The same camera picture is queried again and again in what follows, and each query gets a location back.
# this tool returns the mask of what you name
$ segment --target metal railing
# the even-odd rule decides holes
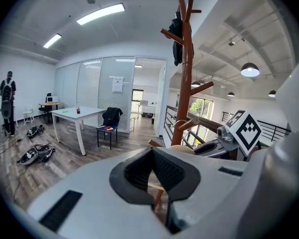
[[[172,107],[172,106],[167,106],[166,113],[165,113],[164,128],[166,130],[166,133],[167,133],[170,141],[172,141],[172,138],[173,138],[173,132],[174,132],[173,125],[175,125],[175,123],[176,123],[176,113],[177,113],[177,108]],[[199,145],[199,143],[200,144],[205,143],[205,141],[197,135],[199,130],[202,127],[205,127],[206,129],[209,129],[212,132],[216,133],[217,128],[222,126],[219,123],[213,122],[213,121],[211,121],[209,119],[205,119],[203,117],[196,116],[195,114],[188,112],[187,120],[190,120],[192,118],[197,118],[199,121],[196,131],[192,131],[192,128],[190,128],[185,131],[185,133],[183,134],[183,137],[182,137],[182,141],[186,144],[186,146],[188,146],[191,149],[193,149],[194,147]],[[190,136],[194,137],[194,141],[192,144],[189,142]]]
[[[221,121],[227,122],[231,118],[232,115],[233,114],[223,112]],[[265,138],[260,139],[260,142],[262,142],[262,143],[265,143],[268,141],[275,142],[291,133],[291,130],[289,130],[287,128],[283,128],[281,126],[270,124],[268,122],[258,120],[258,123],[262,130],[261,137],[265,137]]]

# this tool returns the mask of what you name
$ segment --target black chair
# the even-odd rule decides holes
[[[120,115],[122,115],[123,112],[120,108],[112,108],[109,107],[107,110],[102,114],[102,117],[104,119],[103,125],[96,128],[97,130],[97,139],[98,139],[98,147],[100,147],[99,144],[99,131],[104,133],[104,140],[106,140],[105,133],[110,134],[110,149],[112,149],[112,133],[116,131],[116,142],[118,141],[118,126],[120,122]]]
[[[48,93],[46,95],[45,102],[47,102],[47,97],[51,97],[51,95],[52,95],[52,93]],[[42,105],[40,105],[40,106],[41,107],[39,108],[39,111],[42,111],[43,115],[47,115],[48,116],[48,123],[50,123],[49,113],[50,113],[50,111],[52,111],[52,106],[45,106],[45,107],[42,107]]]

